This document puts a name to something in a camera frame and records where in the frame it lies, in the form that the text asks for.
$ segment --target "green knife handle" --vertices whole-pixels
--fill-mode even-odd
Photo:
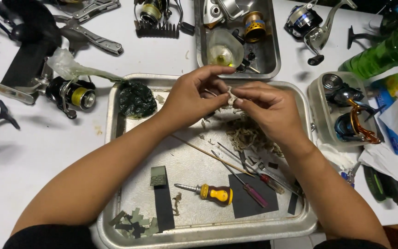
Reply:
[[[368,184],[368,188],[371,191],[374,199],[379,202],[386,200],[385,192],[383,191],[382,183],[380,182],[380,178],[377,175],[377,171],[372,168],[363,165],[363,172],[365,174],[366,183]]]
[[[398,181],[380,172],[377,172],[377,175],[380,178],[385,194],[391,197],[398,206]]]

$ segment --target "colorful package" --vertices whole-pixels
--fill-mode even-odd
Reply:
[[[375,99],[377,100],[377,105],[379,107],[386,105],[382,110],[383,113],[396,99],[398,99],[398,74],[393,74],[371,83],[371,88],[379,90]],[[388,127],[386,130],[388,131],[391,146],[394,149],[395,154],[398,155],[398,136]]]

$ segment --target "green plastic bottle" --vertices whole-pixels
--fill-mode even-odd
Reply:
[[[385,41],[345,61],[339,71],[353,72],[363,79],[398,66],[398,30]]]

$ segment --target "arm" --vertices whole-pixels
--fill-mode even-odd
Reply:
[[[230,67],[205,66],[181,76],[153,117],[54,177],[25,208],[11,235],[33,225],[86,225],[94,221],[127,177],[166,136],[226,104],[228,88],[217,75],[233,72]],[[206,93],[205,88],[218,96]]]
[[[276,142],[310,201],[327,237],[369,240],[390,248],[366,201],[331,167],[302,129],[292,93],[261,82],[233,89],[235,105]]]

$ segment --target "aluminum tray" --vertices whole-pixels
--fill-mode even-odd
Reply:
[[[216,29],[224,29],[233,32],[236,28],[239,29],[239,34],[244,33],[244,17],[239,17],[234,21],[225,21],[223,24],[216,25],[212,30],[205,28],[203,25],[203,6],[204,0],[194,0],[195,7],[195,24],[196,24],[196,54],[199,66],[207,65],[207,36]],[[274,20],[274,10],[272,0],[236,0],[236,3],[241,9],[250,11],[260,11],[264,18],[267,29],[265,39],[254,44],[246,43],[245,56],[249,54],[250,49],[256,54],[256,59],[252,62],[252,66],[257,68],[261,74],[249,73],[235,73],[231,75],[223,75],[224,78],[237,79],[271,79],[276,76],[280,70],[280,54],[279,43],[277,42],[276,24]]]
[[[155,95],[160,94],[166,98],[178,76],[130,74],[125,78],[140,81],[150,87]],[[231,86],[245,82],[247,81],[226,80],[226,83]],[[303,128],[308,137],[312,139],[309,108],[303,93],[288,82],[271,81],[268,83],[295,93],[301,121],[304,124]],[[122,86],[115,84],[109,95],[105,143],[114,140],[142,122],[125,119],[118,113],[118,96]],[[215,114],[222,119],[234,119],[235,115],[237,114],[233,114],[231,110],[222,110],[221,113]],[[204,150],[213,149],[228,162],[240,165],[217,145],[211,145],[207,142],[208,139],[212,139],[214,143],[219,141],[231,148],[219,122],[222,123],[217,118],[210,123],[207,122],[207,130],[204,130],[198,122],[192,127],[177,132],[176,135],[189,140]],[[204,134],[205,140],[198,138],[198,134]],[[289,175],[289,168],[284,159],[276,157],[272,160],[272,156],[267,155],[267,157],[269,157],[269,161],[279,163],[281,172],[288,173],[284,176],[288,176],[287,178],[292,180],[293,176]],[[165,165],[167,169],[171,197],[176,196],[178,192],[182,193],[182,200],[179,203],[180,216],[174,217],[176,228],[164,231],[162,234],[155,234],[152,237],[126,239],[118,230],[109,226],[108,222],[121,210],[130,213],[136,207],[141,209],[140,214],[143,214],[144,218],[156,217],[154,192],[152,187],[149,186],[150,168],[161,165]],[[201,200],[199,195],[193,192],[173,186],[175,183],[187,185],[208,183],[215,186],[228,186],[228,175],[228,170],[220,162],[185,144],[181,144],[176,139],[168,137],[137,168],[100,214],[97,220],[100,239],[111,249],[190,248],[298,237],[308,235],[316,229],[317,218],[306,199],[299,197],[295,215],[287,212],[291,195],[288,190],[283,195],[277,195],[278,211],[235,219],[232,204],[228,207],[220,207],[214,202]]]

